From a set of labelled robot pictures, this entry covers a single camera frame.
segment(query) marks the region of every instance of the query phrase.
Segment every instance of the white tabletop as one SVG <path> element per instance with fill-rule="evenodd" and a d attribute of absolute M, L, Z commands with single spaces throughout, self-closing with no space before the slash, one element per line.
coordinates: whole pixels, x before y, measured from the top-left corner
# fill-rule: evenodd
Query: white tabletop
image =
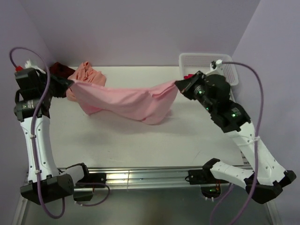
<path fill-rule="evenodd" d="M 182 79 L 178 67 L 94 67 L 106 87 L 151 87 Z M 146 125 L 109 111 L 86 115 L 76 102 L 54 98 L 50 138 L 58 167 L 202 166 L 211 158 L 243 165 L 239 148 L 196 101 L 178 93 L 160 125 Z"/>

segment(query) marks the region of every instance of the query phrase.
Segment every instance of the purple wall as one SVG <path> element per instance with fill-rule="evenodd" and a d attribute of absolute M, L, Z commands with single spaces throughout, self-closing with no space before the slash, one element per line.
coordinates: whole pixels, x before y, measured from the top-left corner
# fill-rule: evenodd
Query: purple wall
<path fill-rule="evenodd" d="M 39 52 L 49 63 L 53 62 L 53 57 L 17 0 L 1 2 L 0 21 L 0 223 L 8 225 L 12 222 L 20 197 L 19 188 L 28 170 L 25 138 L 13 111 L 18 86 L 8 52 L 21 45 Z M 35 59 L 24 51 L 15 52 L 14 56 L 20 65 L 29 57 Z"/>
<path fill-rule="evenodd" d="M 22 0 L 55 58 L 77 66 L 178 65 L 232 55 L 259 0 Z"/>
<path fill-rule="evenodd" d="M 235 61 L 253 66 L 265 92 L 261 137 L 271 153 L 298 179 L 276 199 L 285 225 L 300 222 L 300 1 L 261 0 L 237 49 Z M 236 100 L 257 121 L 259 89 L 254 75 L 238 68 Z"/>

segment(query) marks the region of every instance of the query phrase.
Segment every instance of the pink cloth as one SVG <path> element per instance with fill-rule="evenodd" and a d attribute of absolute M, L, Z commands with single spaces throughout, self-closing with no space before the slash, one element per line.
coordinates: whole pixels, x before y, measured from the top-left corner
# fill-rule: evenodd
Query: pink cloth
<path fill-rule="evenodd" d="M 175 81 L 153 88 L 134 89 L 106 88 L 77 80 L 74 82 L 72 92 L 86 114 L 104 109 L 146 124 L 161 122 L 178 92 Z"/>
<path fill-rule="evenodd" d="M 94 83 L 101 86 L 104 86 L 106 82 L 106 77 L 101 73 L 101 71 L 94 70 L 89 62 L 83 62 L 80 64 L 77 70 L 69 76 L 68 79 Z M 66 95 L 68 100 L 76 101 L 76 98 L 70 89 L 67 90 Z"/>

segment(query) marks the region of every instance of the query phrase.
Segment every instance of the red cap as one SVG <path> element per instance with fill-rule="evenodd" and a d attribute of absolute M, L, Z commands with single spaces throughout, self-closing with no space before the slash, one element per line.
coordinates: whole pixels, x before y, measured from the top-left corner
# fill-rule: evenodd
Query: red cap
<path fill-rule="evenodd" d="M 194 76 L 194 74 L 189 74 L 188 76 L 184 76 L 184 79 L 191 78 L 192 76 Z"/>
<path fill-rule="evenodd" d="M 15 68 L 15 71 L 16 71 L 16 72 L 19 72 L 19 71 L 21 71 L 21 70 L 23 70 L 23 68 L 22 68 L 21 66 L 17 66 L 17 67 Z"/>

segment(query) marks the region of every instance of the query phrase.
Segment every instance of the white basket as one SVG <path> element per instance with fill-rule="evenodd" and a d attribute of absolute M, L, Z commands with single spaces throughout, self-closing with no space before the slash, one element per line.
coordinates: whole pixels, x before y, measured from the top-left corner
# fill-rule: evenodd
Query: white basket
<path fill-rule="evenodd" d="M 232 61 L 232 58 L 225 54 L 182 53 L 179 56 L 181 75 L 195 74 L 198 70 L 206 73 L 210 69 L 210 63 L 216 60 Z M 224 65 L 224 76 L 231 86 L 239 83 L 238 73 L 233 64 Z"/>

